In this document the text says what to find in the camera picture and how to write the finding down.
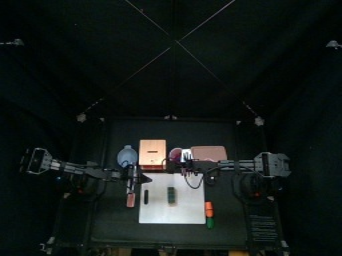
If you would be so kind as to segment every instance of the green object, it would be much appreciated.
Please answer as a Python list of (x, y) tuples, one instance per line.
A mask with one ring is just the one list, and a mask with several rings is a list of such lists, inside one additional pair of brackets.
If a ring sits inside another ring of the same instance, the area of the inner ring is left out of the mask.
[(208, 227), (208, 229), (214, 228), (214, 219), (212, 218), (207, 218), (207, 227)]

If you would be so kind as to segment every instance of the white sheet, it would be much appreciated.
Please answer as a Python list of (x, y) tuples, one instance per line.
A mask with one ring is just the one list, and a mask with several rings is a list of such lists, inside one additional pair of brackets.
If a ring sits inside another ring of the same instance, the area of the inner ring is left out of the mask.
[[(154, 181), (142, 184), (139, 223), (204, 224), (204, 188), (190, 188), (184, 177), (176, 174), (146, 174)], [(196, 187), (202, 174), (187, 177)], [(168, 204), (167, 187), (175, 188), (175, 204)], [(144, 204), (144, 190), (148, 190), (148, 204)]]

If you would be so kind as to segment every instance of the metal bracket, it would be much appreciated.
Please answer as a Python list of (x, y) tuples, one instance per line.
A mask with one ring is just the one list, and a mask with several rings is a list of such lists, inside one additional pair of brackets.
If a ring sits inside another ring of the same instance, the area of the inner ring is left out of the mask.
[(48, 255), (51, 255), (51, 254), (52, 254), (52, 246), (53, 246), (53, 243), (55, 243), (55, 237), (52, 236), (52, 237), (48, 239), (48, 241), (47, 241), (45, 244), (44, 244), (44, 243), (40, 243), (40, 244), (39, 244), (39, 245), (41, 246), (40, 251), (41, 251), (41, 252), (45, 252)]
[(159, 251), (159, 255), (170, 255), (170, 256), (174, 256), (176, 255), (176, 247), (174, 245), (162, 245), (159, 248), (158, 248), (158, 251)]

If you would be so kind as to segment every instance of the red object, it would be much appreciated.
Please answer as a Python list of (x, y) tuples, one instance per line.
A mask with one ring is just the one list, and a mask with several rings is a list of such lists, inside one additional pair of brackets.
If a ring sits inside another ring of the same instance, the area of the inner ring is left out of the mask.
[(206, 202), (206, 203), (204, 203), (204, 206), (206, 206), (206, 216), (207, 216), (208, 218), (212, 218), (212, 216), (214, 216), (212, 203), (211, 203), (211, 202)]

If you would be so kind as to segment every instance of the black ceiling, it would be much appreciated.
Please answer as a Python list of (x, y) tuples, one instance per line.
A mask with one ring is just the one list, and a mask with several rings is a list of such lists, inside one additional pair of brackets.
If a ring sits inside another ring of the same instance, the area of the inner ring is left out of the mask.
[(342, 27), (338, 0), (1, 3), (1, 50), (75, 116), (267, 117)]

